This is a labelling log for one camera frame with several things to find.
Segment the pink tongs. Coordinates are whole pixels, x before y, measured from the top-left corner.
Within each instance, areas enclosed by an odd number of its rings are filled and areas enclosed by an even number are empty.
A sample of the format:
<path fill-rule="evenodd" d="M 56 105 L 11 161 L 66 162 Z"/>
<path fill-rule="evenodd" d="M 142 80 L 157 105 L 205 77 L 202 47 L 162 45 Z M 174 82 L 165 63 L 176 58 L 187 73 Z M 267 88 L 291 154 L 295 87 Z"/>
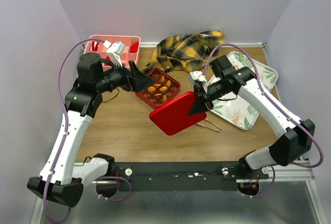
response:
<path fill-rule="evenodd" d="M 205 118 L 202 123 L 198 122 L 195 125 L 202 127 L 202 128 L 210 129 L 215 132 L 222 132 L 222 129 L 218 125 L 213 123 L 211 120 L 209 120 L 208 118 Z"/>

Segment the red cookie box with tray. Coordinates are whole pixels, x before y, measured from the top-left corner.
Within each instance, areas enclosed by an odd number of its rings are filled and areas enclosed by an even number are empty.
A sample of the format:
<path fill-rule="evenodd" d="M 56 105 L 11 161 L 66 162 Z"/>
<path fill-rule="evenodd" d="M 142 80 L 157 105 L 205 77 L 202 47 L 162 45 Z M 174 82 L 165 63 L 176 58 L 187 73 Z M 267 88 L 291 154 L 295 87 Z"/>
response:
<path fill-rule="evenodd" d="M 167 73 L 165 73 L 164 71 L 162 71 L 158 68 L 152 69 L 150 72 L 147 73 L 147 76 L 154 79 L 155 84 L 161 84 L 160 87 L 158 87 L 158 88 L 155 87 L 156 90 L 154 92 L 149 92 L 146 89 L 140 93 L 136 93 L 136 96 L 138 98 L 140 98 L 144 103 L 149 105 L 152 109 L 156 109 L 156 108 L 162 106 L 163 104 L 171 101 L 172 99 L 174 99 L 177 96 L 177 94 L 180 91 L 180 83 L 178 81 L 176 81 L 173 77 L 171 77 L 170 75 L 168 75 Z M 161 76 L 165 77 L 165 80 L 163 82 L 161 82 L 161 80 L 160 80 Z M 171 81 L 170 86 L 166 85 L 167 80 Z M 160 91 L 160 88 L 163 86 L 166 86 L 168 88 L 164 92 Z M 162 93 L 162 95 L 154 96 L 156 93 Z M 163 95 L 167 95 L 166 101 L 162 101 Z"/>

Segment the red box lid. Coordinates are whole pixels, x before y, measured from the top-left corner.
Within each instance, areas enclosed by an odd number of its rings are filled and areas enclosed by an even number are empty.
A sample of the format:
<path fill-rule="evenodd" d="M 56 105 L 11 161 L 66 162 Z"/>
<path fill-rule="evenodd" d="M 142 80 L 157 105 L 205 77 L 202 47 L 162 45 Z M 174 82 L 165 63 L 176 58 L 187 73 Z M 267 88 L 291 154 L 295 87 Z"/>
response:
<path fill-rule="evenodd" d="M 172 136 L 207 117 L 206 112 L 188 115 L 195 102 L 195 93 L 186 92 L 152 111 L 149 119 L 165 134 Z"/>

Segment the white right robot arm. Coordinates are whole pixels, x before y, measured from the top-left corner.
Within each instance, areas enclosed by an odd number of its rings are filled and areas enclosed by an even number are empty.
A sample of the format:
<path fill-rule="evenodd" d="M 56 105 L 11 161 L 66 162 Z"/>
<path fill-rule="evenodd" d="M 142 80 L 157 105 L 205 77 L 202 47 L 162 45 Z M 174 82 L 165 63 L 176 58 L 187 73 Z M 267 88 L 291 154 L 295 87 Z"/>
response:
<path fill-rule="evenodd" d="M 238 173 L 243 178 L 252 177 L 258 169 L 267 166 L 287 166 L 310 151 L 315 125 L 302 120 L 284 107 L 248 67 L 235 69 L 223 55 L 210 64 L 217 81 L 208 84 L 200 71 L 189 74 L 194 85 L 195 102 L 189 115 L 204 113 L 214 108 L 213 101 L 234 93 L 250 103 L 269 123 L 277 141 L 265 148 L 254 150 L 239 159 Z"/>

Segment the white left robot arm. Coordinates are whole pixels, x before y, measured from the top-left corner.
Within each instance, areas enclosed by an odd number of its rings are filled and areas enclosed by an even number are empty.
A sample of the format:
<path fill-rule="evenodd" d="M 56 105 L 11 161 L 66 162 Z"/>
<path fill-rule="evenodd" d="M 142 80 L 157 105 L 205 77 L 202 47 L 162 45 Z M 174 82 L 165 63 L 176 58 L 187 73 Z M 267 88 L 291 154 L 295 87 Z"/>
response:
<path fill-rule="evenodd" d="M 28 180 L 27 188 L 38 197 L 67 207 L 75 207 L 83 189 L 94 180 L 109 180 L 115 175 L 112 156 L 95 155 L 90 162 L 75 170 L 74 163 L 82 139 L 103 102 L 102 93 L 122 88 L 139 93 L 155 81 L 143 74 L 134 61 L 129 69 L 122 64 L 109 63 L 104 71 L 102 59 L 97 53 L 85 53 L 77 64 L 78 78 L 66 97 L 61 97 L 64 115 L 51 155 L 39 176 Z"/>

